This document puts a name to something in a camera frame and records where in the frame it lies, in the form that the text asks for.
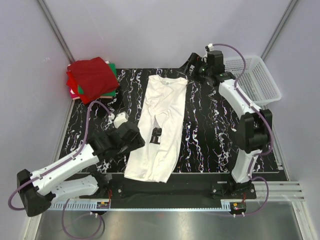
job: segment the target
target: reflective floor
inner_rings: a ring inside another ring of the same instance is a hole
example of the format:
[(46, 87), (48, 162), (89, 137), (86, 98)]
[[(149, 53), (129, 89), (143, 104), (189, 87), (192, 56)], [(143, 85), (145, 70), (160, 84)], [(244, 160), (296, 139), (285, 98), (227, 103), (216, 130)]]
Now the reflective floor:
[[(248, 203), (254, 211), (258, 203)], [(69, 240), (62, 231), (61, 211), (47, 211), (42, 215), (36, 240)], [(69, 225), (81, 211), (68, 211), (65, 225)], [(257, 215), (221, 217), (210, 212), (129, 212), (110, 211), (103, 215), (95, 240), (302, 240), (292, 205), (268, 202)], [(86, 216), (67, 230), (85, 238), (96, 231), (99, 220)]]

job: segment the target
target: marble tabletop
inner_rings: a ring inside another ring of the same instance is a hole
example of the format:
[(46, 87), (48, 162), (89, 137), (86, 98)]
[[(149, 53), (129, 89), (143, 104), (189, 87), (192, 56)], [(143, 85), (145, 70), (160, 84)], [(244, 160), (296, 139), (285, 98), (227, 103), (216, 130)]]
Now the marble tabletop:
[[(167, 78), (186, 76), (175, 68), (117, 69), (120, 87), (113, 99), (99, 99), (114, 115), (127, 112), (129, 121), (138, 123), (143, 107), (148, 76)], [(75, 100), (60, 158), (76, 150), (85, 135), (87, 107)], [(113, 128), (105, 110), (97, 104), (90, 113), (89, 134)], [(180, 154), (174, 173), (225, 173), (236, 164), (238, 148), (235, 132), (239, 119), (230, 104), (208, 85), (190, 81), (187, 84)], [(105, 159), (82, 170), (90, 173), (123, 173), (129, 155)], [(278, 172), (274, 153), (258, 157), (255, 172)]]

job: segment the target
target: white wall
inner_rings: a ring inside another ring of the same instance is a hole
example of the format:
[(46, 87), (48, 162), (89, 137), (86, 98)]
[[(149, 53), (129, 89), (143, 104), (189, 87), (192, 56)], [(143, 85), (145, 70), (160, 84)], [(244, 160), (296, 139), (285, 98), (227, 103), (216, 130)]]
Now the white wall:
[[(7, 202), (16, 174), (49, 164), (70, 104), (68, 64), (37, 1), (0, 7), (0, 239), (21, 240), (27, 215)], [(22, 207), (19, 196), (13, 204)]]
[(320, 1), (300, 1), (266, 59), (282, 99), (270, 104), (285, 163), (320, 236)]
[(46, 0), (76, 59), (100, 56), (119, 68), (180, 67), (212, 42), (261, 55), (289, 2)]

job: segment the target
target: stack of folded clothes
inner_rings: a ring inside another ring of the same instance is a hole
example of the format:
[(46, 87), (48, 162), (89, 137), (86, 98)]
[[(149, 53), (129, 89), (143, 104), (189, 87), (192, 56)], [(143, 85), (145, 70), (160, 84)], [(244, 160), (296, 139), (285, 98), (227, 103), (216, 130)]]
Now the stack of folded clothes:
[(72, 99), (81, 99), (84, 104), (98, 98), (111, 99), (119, 87), (116, 66), (96, 57), (79, 60), (67, 67), (67, 85)]

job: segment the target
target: red folded shirt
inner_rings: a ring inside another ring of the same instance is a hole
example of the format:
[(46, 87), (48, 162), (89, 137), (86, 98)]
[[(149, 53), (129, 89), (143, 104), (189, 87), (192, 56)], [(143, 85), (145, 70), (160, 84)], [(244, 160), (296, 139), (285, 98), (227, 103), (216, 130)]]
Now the red folded shirt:
[(68, 75), (68, 81), (66, 82), (66, 85), (72, 89), (72, 91), (80, 97), (81, 101), (84, 104), (90, 103), (92, 100), (90, 100), (86, 95), (82, 95), (78, 93), (78, 84), (76, 80), (74, 79), (74, 76), (72, 76), (72, 73), (70, 71), (67, 71), (66, 74)]
[(76, 61), (67, 69), (91, 101), (119, 87), (116, 76), (101, 57)]

